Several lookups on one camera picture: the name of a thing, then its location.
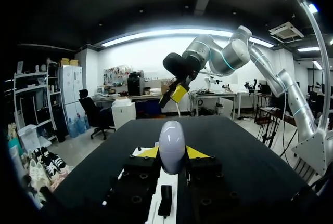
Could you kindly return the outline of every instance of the black table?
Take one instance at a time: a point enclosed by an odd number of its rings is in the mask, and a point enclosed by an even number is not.
[[[136,147],[153,147],[162,125],[169,119],[132,120],[84,159],[54,194],[67,207],[84,199],[102,202],[110,189],[109,178],[118,176],[122,163]],[[294,170],[262,142],[232,120],[222,116],[173,118],[184,130],[186,144],[222,162],[225,181],[239,193],[241,204],[260,199],[271,203],[292,197],[306,186]],[[177,223],[189,215],[184,176],[178,180]]]

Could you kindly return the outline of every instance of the blue water bottle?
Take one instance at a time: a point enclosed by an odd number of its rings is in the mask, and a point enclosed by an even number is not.
[[[80,117],[80,115],[78,114],[78,117],[76,118],[76,125],[78,127],[78,132],[79,134],[83,134],[85,133],[85,123],[84,123],[84,119],[82,117]]]
[[[87,129],[90,129],[87,113],[84,115],[84,123]]]
[[[72,119],[69,119],[67,127],[68,127],[69,136],[71,138],[75,138],[79,135],[78,130],[76,128],[76,124],[72,122]]]

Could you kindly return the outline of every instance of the yellow triangle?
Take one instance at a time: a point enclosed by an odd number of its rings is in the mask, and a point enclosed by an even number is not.
[[[200,157],[200,158],[209,157],[208,155],[205,155],[205,154],[191,148],[190,146],[186,146],[186,150],[187,150],[188,157],[190,159],[193,159],[193,158],[196,158],[196,157]]]
[[[147,157],[151,157],[151,158],[156,158],[157,151],[158,151],[158,146],[155,146],[154,148],[145,150],[144,152],[142,152],[140,155],[137,155],[137,156],[139,156],[139,157],[147,156]]]

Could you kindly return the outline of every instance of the ceiling light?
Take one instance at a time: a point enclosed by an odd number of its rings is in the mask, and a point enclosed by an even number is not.
[[[321,67],[321,65],[318,63],[318,61],[314,60],[313,64],[319,69],[322,70],[323,68]]]
[[[168,29],[168,30],[156,30],[156,31],[150,31],[145,33],[138,33],[129,35],[126,37],[121,37],[114,39],[112,41],[108,41],[106,43],[103,43],[102,46],[108,47],[113,46],[119,43],[124,43],[127,41],[132,41],[135,39],[140,38],[147,38],[147,37],[156,37],[156,36],[166,36],[166,35],[175,35],[175,34],[183,34],[183,35],[199,35],[199,34],[209,34],[213,36],[219,36],[219,37],[231,37],[233,34],[232,32],[226,32],[226,31],[218,31],[218,30],[206,30],[206,29]],[[250,42],[257,43],[259,45],[271,48],[274,45],[267,43],[265,41],[261,41],[257,38],[250,38]]]
[[[319,47],[314,46],[314,47],[306,47],[306,48],[300,48],[298,49],[300,52],[305,52],[305,51],[320,51]]]
[[[318,12],[318,9],[316,8],[316,6],[314,4],[309,4],[309,9],[311,13],[315,13]]]

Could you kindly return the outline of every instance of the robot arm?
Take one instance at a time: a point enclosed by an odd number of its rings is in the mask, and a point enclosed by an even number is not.
[[[318,131],[300,88],[286,70],[283,69],[276,74],[269,60],[256,47],[248,48],[251,35],[250,30],[240,26],[225,48],[215,43],[211,36],[199,35],[182,56],[169,54],[164,59],[163,65],[176,76],[177,81],[163,95],[160,100],[161,107],[170,98],[178,103],[189,91],[189,83],[196,78],[207,62],[213,73],[227,76],[251,60],[266,78],[276,97],[288,93],[288,103],[299,133],[299,145],[294,147],[293,151],[322,175],[332,161],[332,141],[326,140],[326,132]]]
[[[215,80],[213,76],[204,77],[203,79],[207,84],[207,91],[210,91],[211,83],[219,84],[222,80]]]

